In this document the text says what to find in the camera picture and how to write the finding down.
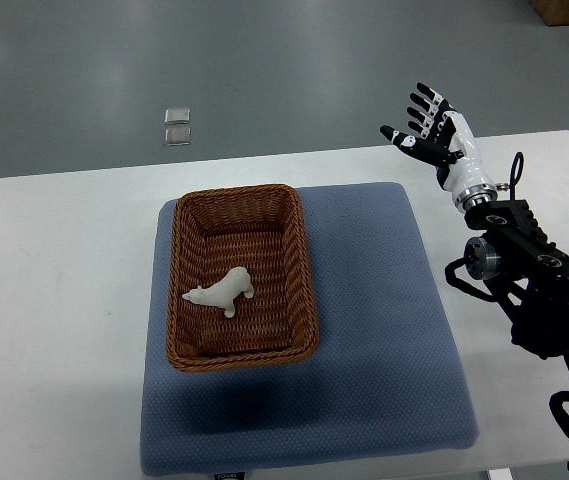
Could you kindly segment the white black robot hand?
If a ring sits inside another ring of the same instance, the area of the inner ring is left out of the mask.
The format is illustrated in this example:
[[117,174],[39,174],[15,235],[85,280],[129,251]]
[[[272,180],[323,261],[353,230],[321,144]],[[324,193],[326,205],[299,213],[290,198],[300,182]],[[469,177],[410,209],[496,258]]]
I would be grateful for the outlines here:
[[440,188],[455,206],[497,198],[493,181],[484,172],[482,155],[465,117],[440,93],[419,83],[410,95],[409,133],[383,125],[381,134],[405,155],[433,166]]

